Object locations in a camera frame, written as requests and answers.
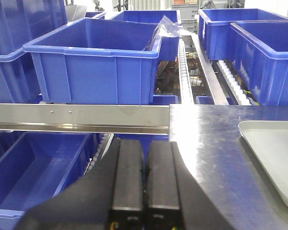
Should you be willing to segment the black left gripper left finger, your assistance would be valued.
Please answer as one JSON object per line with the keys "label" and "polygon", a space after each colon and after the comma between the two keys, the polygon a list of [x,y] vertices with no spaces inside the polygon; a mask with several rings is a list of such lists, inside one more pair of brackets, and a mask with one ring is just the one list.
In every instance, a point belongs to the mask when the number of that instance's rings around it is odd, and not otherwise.
{"label": "black left gripper left finger", "polygon": [[116,138],[83,177],[21,218],[17,230],[140,229],[143,151]]}

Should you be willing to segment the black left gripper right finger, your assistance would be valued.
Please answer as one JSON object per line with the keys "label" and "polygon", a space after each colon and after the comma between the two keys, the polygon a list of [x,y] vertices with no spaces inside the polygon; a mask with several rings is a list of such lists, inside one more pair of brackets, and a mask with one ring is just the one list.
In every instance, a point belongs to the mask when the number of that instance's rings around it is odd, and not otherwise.
{"label": "black left gripper right finger", "polygon": [[147,230],[232,230],[188,171],[175,142],[154,141],[146,161]]}

